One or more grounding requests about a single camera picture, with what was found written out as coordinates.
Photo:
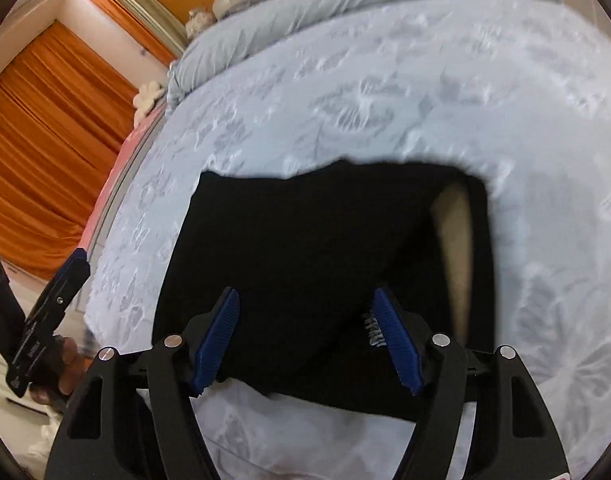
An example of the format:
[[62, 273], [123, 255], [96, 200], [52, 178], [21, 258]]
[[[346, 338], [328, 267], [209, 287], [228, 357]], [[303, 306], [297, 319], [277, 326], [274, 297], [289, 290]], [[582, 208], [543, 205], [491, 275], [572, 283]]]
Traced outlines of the left hand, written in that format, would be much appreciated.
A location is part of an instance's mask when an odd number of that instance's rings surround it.
[[58, 341], [60, 349], [59, 364], [56, 367], [58, 378], [48, 380], [46, 384], [32, 382], [30, 385], [30, 396], [40, 405], [55, 406], [58, 399], [67, 399], [71, 396], [89, 367], [89, 359], [78, 351], [78, 344], [73, 338], [58, 337]]

